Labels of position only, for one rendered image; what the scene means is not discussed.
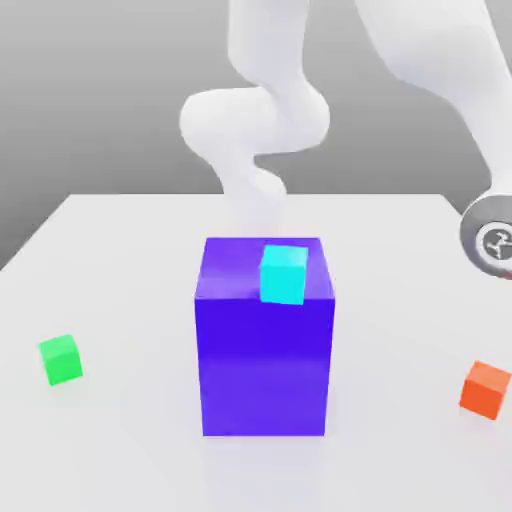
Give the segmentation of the small cyan cube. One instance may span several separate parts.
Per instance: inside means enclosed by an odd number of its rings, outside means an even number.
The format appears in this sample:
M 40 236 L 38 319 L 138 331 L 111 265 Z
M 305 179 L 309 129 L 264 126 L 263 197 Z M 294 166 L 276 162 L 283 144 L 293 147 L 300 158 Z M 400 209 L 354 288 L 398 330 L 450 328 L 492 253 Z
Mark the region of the small cyan cube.
M 260 262 L 260 300 L 264 303 L 302 305 L 305 296 L 308 249 L 266 245 Z

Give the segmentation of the small green cube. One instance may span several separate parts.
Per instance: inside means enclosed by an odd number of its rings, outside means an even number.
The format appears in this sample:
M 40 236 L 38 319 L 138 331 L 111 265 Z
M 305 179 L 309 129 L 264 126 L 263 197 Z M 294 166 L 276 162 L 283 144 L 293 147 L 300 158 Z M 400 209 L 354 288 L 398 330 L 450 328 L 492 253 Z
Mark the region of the small green cube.
M 79 350 L 72 335 L 43 341 L 39 351 L 50 386 L 83 376 Z

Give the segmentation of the large purple box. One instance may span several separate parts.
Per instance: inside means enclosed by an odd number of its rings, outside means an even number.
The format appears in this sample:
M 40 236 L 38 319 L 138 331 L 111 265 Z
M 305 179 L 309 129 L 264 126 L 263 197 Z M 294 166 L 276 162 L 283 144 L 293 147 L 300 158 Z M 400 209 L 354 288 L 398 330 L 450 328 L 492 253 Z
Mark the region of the large purple box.
M 268 245 L 307 248 L 303 304 L 261 301 Z M 204 435 L 323 435 L 335 293 L 321 241 L 209 237 L 194 301 Z

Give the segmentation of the small orange cube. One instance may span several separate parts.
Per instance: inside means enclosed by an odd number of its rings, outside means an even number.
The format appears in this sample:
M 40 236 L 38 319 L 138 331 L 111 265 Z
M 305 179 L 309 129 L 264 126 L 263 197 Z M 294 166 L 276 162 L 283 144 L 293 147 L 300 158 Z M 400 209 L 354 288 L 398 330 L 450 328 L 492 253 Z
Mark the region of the small orange cube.
M 496 420 L 512 374 L 475 361 L 467 374 L 459 405 L 490 420 Z

